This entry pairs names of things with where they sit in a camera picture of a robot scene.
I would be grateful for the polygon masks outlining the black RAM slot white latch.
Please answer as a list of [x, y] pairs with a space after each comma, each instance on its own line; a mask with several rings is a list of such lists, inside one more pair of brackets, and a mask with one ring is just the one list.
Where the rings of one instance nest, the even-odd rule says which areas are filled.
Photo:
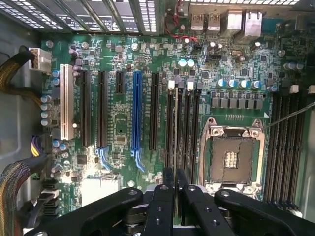
[[175, 81], [168, 81], [167, 95], [167, 113], [166, 113], [166, 130], [165, 130], [165, 163], [164, 167], [172, 167], [173, 155], [173, 102], [174, 102]]
[[287, 208], [292, 208], [294, 205], [294, 147], [295, 147], [295, 128], [296, 128], [296, 115], [293, 113], [299, 109], [299, 98], [298, 98], [299, 86], [292, 85], [289, 89], [289, 117], [286, 119], [287, 122], [287, 135], [286, 135], [286, 146], [285, 146], [285, 175], [283, 177], [283, 198], [282, 201], [285, 203]]
[[299, 215], [315, 213], [315, 85], [309, 85], [299, 98], [296, 125], [295, 197]]
[[190, 111], [191, 97], [193, 96], [194, 82], [187, 82], [187, 90], [185, 93], [185, 110], [184, 110], [184, 132], [183, 132], [183, 169], [189, 182], [189, 134], [190, 134]]

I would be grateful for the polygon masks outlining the long black expansion slot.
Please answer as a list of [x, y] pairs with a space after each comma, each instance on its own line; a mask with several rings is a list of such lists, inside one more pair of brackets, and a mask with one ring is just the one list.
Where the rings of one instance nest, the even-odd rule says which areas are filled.
[[81, 72], [80, 114], [82, 146], [91, 145], [91, 77], [87, 70]]
[[149, 150], [157, 149], [158, 139], [158, 107], [159, 107], [159, 73], [152, 73], [150, 100], [150, 137]]
[[108, 73], [98, 71], [97, 85], [97, 147], [107, 146], [108, 124]]

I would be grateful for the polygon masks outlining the blue expansion slot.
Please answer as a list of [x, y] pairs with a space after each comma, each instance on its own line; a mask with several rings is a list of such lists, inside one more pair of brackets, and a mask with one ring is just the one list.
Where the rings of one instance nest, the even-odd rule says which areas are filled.
[[142, 115], [142, 72], [133, 73], [133, 105], [132, 105], [132, 131], [131, 154], [135, 156], [140, 149], [141, 115]]

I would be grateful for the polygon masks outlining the short black expansion slot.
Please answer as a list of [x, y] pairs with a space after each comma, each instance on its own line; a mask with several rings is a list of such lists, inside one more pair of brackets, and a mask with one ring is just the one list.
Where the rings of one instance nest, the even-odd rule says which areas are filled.
[[125, 93], [125, 76], [124, 76], [124, 73], [122, 71], [116, 72], [115, 93], [116, 94], [124, 94]]

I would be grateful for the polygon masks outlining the white PCI expansion slot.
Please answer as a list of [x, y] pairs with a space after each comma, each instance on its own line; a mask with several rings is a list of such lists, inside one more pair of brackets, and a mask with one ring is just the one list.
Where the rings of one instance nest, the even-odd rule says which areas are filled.
[[60, 139], [74, 138], [74, 78], [72, 65], [60, 64]]

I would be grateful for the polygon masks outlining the silver chipset heatsink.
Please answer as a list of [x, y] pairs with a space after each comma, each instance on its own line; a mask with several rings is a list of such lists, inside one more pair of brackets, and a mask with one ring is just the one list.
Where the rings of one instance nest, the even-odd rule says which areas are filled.
[[93, 178], [81, 182], [81, 207], [119, 191], [117, 179]]

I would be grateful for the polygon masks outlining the metal CPU socket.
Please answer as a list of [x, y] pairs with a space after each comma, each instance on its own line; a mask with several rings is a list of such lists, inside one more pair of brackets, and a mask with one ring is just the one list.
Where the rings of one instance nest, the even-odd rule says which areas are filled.
[[230, 189], [257, 198], [262, 190], [264, 148], [260, 119], [250, 126], [229, 126], [208, 117], [201, 134], [197, 183], [211, 195]]

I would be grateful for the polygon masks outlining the green motherboard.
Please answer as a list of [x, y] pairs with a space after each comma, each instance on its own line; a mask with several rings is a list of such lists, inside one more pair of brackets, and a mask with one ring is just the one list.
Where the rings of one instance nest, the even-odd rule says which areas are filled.
[[[161, 184], [165, 163], [165, 130], [168, 81], [175, 87], [184, 83], [182, 107], [182, 169], [185, 93], [187, 82], [202, 85], [199, 103], [198, 139], [195, 179], [197, 183], [202, 130], [208, 117], [218, 125], [250, 126], [258, 118], [263, 127], [270, 124], [272, 96], [278, 98], [278, 119], [281, 119], [281, 97], [289, 98], [292, 85], [299, 86], [298, 98], [309, 85], [315, 85], [315, 31], [292, 31], [280, 19], [264, 19], [260, 38], [249, 44], [239, 44], [225, 34], [196, 34], [190, 21], [168, 28], [163, 36], [127, 35], [48, 35], [42, 49], [52, 53], [52, 73], [43, 82], [42, 120], [52, 139], [54, 164], [51, 176], [60, 183], [61, 214], [81, 207], [81, 182], [85, 179], [117, 179], [119, 190], [135, 187], [146, 190], [151, 184]], [[60, 64], [72, 65], [74, 78], [74, 138], [60, 139]], [[91, 145], [82, 146], [80, 137], [81, 72], [91, 77]], [[108, 73], [107, 146], [97, 147], [97, 85], [98, 71]], [[125, 93], [115, 93], [116, 72], [125, 76]], [[142, 115], [140, 149], [131, 154], [133, 73], [142, 72]], [[149, 150], [150, 100], [152, 73], [159, 73], [159, 107], [157, 149]], [[191, 133], [193, 117], [191, 97], [189, 134], [189, 177], [191, 177]], [[175, 89], [173, 102], [173, 155]], [[269, 146], [269, 129], [265, 133], [262, 190], [257, 200], [265, 201], [265, 182]], [[293, 213], [294, 203], [287, 208], [282, 201], [285, 175], [285, 146], [281, 199], [274, 201], [277, 172], [277, 142], [274, 147], [274, 180], [270, 204]]]

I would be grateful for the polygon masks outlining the black SATA port block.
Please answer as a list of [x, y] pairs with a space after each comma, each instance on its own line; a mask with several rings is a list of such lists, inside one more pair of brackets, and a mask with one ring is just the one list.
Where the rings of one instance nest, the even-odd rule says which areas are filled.
[[55, 179], [45, 180], [42, 187], [41, 194], [45, 196], [42, 213], [44, 216], [57, 217], [60, 213], [59, 182]]

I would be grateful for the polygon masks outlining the thin metal locking lever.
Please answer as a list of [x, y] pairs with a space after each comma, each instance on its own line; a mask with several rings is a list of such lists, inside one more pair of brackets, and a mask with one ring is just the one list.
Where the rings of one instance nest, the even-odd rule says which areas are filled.
[[311, 108], [314, 107], [314, 106], [315, 106], [315, 102], [312, 102], [311, 104], [307, 105], [306, 107], [304, 107], [304, 108], [302, 108], [302, 109], [300, 109], [300, 110], [298, 110], [298, 111], [295, 111], [295, 112], [293, 112], [293, 113], [291, 113], [291, 114], [289, 114], [289, 115], [287, 115], [287, 116], [285, 116], [285, 117], [283, 117], [283, 118], [281, 118], [281, 119], [279, 119], [279, 120], [277, 120], [277, 121], [274, 121], [274, 122], [270, 123], [269, 125], [267, 125], [266, 127], [264, 127], [263, 130], [266, 130], [267, 128], [270, 128], [270, 127], [272, 127], [272, 126], [274, 126], [274, 125], [276, 125], [276, 124], [279, 124], [279, 123], [281, 123], [282, 121], [287, 120], [287, 119], [289, 119], [289, 118], [291, 118], [291, 117], [297, 116], [297, 115], [299, 115], [299, 114], [301, 114], [301, 113], [303, 113], [303, 112], [305, 112], [305, 111], [311, 109]]

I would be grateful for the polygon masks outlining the grey metal PC case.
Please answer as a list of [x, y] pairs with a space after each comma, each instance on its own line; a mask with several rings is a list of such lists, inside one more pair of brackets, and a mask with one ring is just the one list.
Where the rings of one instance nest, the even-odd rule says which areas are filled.
[[[50, 34], [163, 36], [182, 21], [189, 20], [190, 27], [192, 13], [220, 14], [219, 33], [226, 35], [229, 10], [261, 11], [262, 21], [280, 19], [290, 32], [315, 31], [315, 0], [0, 0], [0, 66], [19, 52], [42, 49], [42, 41]], [[30, 87], [38, 95], [0, 91], [0, 236], [24, 236], [68, 214], [42, 213], [42, 183], [57, 180], [51, 176], [52, 139], [41, 124], [43, 82], [51, 73], [30, 70], [26, 63], [11, 84]], [[48, 154], [32, 156], [33, 135], [46, 136]], [[171, 236], [202, 236], [198, 226], [183, 224], [179, 195], [177, 200]], [[303, 219], [307, 220], [307, 236], [315, 236], [315, 213]], [[134, 224], [120, 223], [116, 236], [141, 236], [144, 215], [134, 220]]]

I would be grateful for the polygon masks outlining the silver double USB port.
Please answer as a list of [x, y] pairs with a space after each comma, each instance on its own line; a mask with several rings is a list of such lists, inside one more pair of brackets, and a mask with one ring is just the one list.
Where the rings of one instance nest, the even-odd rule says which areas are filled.
[[192, 31], [219, 33], [221, 30], [221, 15], [220, 14], [191, 14]]

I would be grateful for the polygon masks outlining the silver network port block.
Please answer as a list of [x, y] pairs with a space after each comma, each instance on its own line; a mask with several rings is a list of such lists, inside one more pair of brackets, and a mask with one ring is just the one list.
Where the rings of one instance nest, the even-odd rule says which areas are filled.
[[263, 14], [258, 10], [246, 10], [242, 15], [241, 30], [234, 40], [239, 44], [249, 44], [261, 36]]

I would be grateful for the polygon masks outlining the silver square port block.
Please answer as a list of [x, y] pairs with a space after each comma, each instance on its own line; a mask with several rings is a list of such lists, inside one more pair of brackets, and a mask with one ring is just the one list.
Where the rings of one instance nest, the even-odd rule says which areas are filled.
[[242, 29], [242, 16], [241, 10], [229, 10], [227, 12], [226, 23], [226, 36], [233, 37]]

